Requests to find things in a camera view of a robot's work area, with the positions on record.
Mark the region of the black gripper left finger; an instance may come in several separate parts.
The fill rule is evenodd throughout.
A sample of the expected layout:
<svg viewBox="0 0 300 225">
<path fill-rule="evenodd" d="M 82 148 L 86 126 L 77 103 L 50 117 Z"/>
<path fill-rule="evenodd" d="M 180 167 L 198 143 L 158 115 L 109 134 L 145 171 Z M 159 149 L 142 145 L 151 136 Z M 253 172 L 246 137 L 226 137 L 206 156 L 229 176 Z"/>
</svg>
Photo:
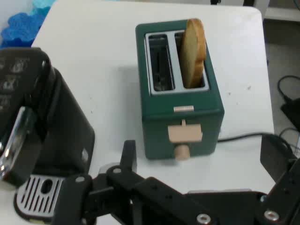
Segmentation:
<svg viewBox="0 0 300 225">
<path fill-rule="evenodd" d="M 94 225 L 112 215 L 123 225 L 210 225 L 212 213 L 161 181 L 135 172 L 136 145 L 124 142 L 120 163 L 96 178 L 67 178 L 55 206 L 55 225 Z"/>
</svg>

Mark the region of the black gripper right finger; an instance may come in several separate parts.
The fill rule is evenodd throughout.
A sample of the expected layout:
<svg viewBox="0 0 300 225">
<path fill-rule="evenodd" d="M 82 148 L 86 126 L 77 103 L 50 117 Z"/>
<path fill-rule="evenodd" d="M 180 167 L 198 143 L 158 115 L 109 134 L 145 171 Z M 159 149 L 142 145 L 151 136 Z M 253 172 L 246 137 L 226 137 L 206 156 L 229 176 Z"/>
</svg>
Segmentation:
<svg viewBox="0 0 300 225">
<path fill-rule="evenodd" d="M 250 190 L 190 192 L 220 225 L 298 225 L 300 160 L 279 138 L 262 137 L 260 161 L 274 180 L 268 194 Z"/>
</svg>

